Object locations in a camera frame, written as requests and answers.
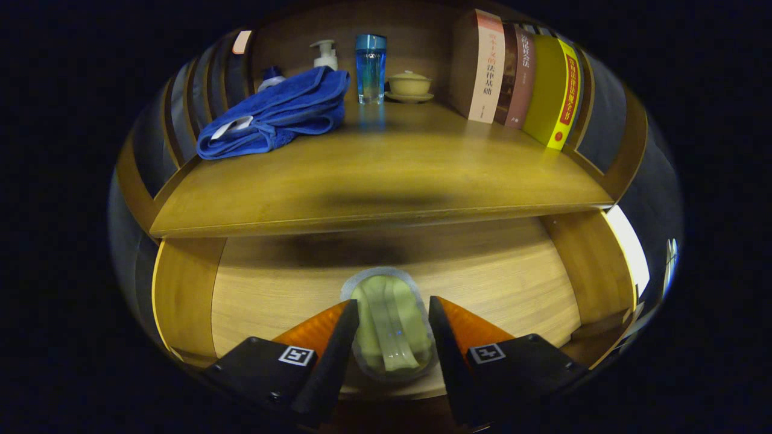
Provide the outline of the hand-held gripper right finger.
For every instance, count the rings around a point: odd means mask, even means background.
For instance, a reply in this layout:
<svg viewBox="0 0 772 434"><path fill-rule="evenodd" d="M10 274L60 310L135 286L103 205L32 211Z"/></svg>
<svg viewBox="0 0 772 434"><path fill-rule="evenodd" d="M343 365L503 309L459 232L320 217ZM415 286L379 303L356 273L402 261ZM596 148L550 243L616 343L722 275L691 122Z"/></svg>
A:
<svg viewBox="0 0 772 434"><path fill-rule="evenodd" d="M538 333L515 337L443 297L430 297L428 321L453 418L467 429L535 426L589 373Z"/></svg>

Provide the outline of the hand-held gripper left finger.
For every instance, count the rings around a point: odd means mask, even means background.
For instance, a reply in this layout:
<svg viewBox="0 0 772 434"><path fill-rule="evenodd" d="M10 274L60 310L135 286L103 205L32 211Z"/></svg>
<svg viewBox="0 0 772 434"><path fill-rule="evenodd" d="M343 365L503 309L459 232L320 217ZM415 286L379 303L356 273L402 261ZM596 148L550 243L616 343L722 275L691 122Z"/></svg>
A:
<svg viewBox="0 0 772 434"><path fill-rule="evenodd" d="M202 379L262 414L317 430L339 401L358 326L358 303L345 300L272 340L246 338Z"/></svg>

